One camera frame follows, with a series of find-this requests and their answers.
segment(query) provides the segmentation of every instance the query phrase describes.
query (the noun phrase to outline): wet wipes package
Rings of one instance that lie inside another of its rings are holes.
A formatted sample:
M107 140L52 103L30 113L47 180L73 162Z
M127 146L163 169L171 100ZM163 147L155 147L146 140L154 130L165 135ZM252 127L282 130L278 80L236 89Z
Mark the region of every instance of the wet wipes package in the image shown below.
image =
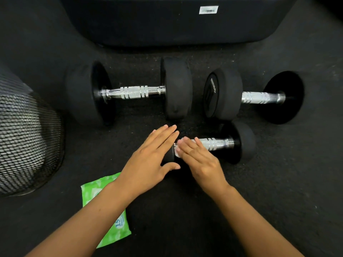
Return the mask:
M82 206L85 206L88 202L90 202L108 183L114 181L119 174L120 172L112 176L102 177L98 180L82 185ZM126 210L124 210L124 212L122 212L113 226L101 240L97 248L116 242L130 234L131 231L126 220Z

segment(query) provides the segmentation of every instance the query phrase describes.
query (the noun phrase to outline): hand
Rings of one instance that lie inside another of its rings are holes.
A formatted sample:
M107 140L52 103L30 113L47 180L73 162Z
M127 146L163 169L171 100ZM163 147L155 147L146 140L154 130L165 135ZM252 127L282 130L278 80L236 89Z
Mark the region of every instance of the hand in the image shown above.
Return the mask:
M176 125L169 128L164 125L153 130L142 146L133 153L114 182L123 185L136 198L162 181L170 170L180 169L180 165L175 162L161 167L164 155L179 135L179 131L175 130Z
M184 137L178 140L177 144L178 155L189 165L193 177L205 193L214 200L225 193L230 185L225 179L219 160L203 146L199 138L196 137L193 142Z

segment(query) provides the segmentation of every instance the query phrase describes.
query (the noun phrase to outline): dumbbell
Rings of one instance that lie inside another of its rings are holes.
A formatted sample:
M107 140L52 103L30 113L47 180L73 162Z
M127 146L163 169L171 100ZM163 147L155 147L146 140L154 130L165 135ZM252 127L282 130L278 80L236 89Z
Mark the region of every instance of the dumbbell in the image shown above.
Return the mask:
M104 66L94 61L69 70L65 78L68 109L82 125L111 125L116 99L164 96L169 120L184 118L192 104L192 75L188 64L179 58L161 59L159 86L131 86L113 89Z
M245 123L227 122L222 125L219 136L220 138L201 138L200 141L215 156L224 158L231 164L246 163L256 153L255 135ZM174 143L165 154L163 162L173 162L175 157L179 158L177 147L177 143Z
M275 75L263 92L243 92L237 70L219 68L210 73L204 87L206 117L233 120L242 103L261 104L259 111L269 122L284 124L308 117L314 109L313 87L304 73L284 71Z

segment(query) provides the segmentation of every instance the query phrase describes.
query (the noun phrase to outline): barcode label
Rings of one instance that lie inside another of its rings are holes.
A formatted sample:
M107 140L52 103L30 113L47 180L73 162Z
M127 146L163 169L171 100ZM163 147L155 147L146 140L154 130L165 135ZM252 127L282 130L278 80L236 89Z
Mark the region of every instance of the barcode label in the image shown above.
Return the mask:
M200 6L199 14L217 13L219 6Z

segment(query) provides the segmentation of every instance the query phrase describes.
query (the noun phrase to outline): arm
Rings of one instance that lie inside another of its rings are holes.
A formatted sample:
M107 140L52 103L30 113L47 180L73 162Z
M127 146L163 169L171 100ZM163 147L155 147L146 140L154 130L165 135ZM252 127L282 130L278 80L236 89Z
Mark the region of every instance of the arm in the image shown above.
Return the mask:
M161 167L163 156L178 137L179 132L175 130L175 125L154 130L133 153L119 177L36 246L27 257L92 255L101 239L137 196L162 181L170 170L180 168L174 162Z
M230 226L252 257L303 256L225 180L219 160L195 142L178 140L178 155L189 165L202 189L217 203Z

